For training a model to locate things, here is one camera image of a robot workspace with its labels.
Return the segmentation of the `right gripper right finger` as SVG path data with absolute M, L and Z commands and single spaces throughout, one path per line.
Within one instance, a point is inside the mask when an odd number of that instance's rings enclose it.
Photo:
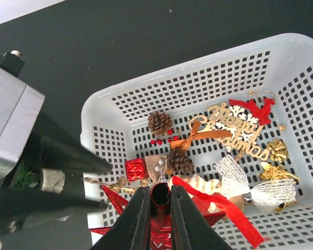
M 226 250 L 231 247 L 211 228 L 182 186 L 171 188 L 172 249 Z

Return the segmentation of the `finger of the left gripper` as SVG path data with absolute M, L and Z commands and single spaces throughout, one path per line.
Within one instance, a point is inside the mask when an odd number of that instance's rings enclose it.
M 28 139 L 28 162 L 40 168 L 107 174 L 113 166 L 84 148 L 57 122 L 40 112 Z

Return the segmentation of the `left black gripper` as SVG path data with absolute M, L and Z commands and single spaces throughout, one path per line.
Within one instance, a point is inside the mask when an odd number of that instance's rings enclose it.
M 105 201 L 94 201 L 83 197 L 40 191 L 42 173 L 39 169 L 39 187 L 14 188 L 13 185 L 20 170 L 21 167 L 15 169 L 3 181 L 0 181 L 0 234 L 21 230 L 29 215 L 41 213 L 59 213 L 62 215 L 85 212 L 96 213 L 105 211 L 108 207 L 108 203 Z

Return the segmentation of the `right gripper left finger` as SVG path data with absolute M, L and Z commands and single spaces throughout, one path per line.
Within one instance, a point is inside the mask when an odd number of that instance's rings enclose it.
M 150 188 L 140 187 L 108 233 L 91 249 L 149 249 L 150 221 Z

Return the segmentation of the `small green christmas tree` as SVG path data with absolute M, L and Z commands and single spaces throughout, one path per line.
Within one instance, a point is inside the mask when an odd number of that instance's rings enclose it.
M 38 188 L 40 186 L 39 170 L 28 166 L 22 166 L 20 173 L 13 185 L 14 188 Z

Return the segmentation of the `red glitter star topper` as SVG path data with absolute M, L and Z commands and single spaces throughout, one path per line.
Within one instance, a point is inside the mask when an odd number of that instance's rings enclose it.
M 119 215 L 122 215 L 124 209 L 128 205 L 128 200 L 121 197 L 119 194 L 112 191 L 109 187 L 102 185 L 103 192 L 116 209 Z M 169 186 L 162 182 L 151 188 L 151 233 L 149 240 L 149 248 L 147 249 L 172 249 L 171 236 L 171 209 L 170 198 L 171 190 Z M 203 212 L 203 217 L 210 226 L 213 226 L 222 217 L 226 215 L 225 212 L 208 213 Z M 90 232 L 99 235 L 108 233 L 111 227 L 100 227 L 89 229 Z

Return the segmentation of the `white perforated plastic basket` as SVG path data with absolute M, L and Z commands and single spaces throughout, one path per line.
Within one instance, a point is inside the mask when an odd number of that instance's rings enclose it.
M 171 115 L 185 138 L 189 121 L 208 107 L 230 99 L 273 98 L 271 123 L 257 144 L 284 141 L 285 169 L 299 177 L 297 203 L 281 212 L 246 205 L 245 214 L 266 241 L 260 249 L 313 249 L 313 39 L 281 34 L 156 71 L 91 95 L 82 113 L 81 143 L 107 160 L 107 174 L 85 174 L 87 198 L 107 200 L 100 183 L 125 176 L 125 162 L 167 154 L 169 144 L 151 144 L 147 117 L 158 110 Z

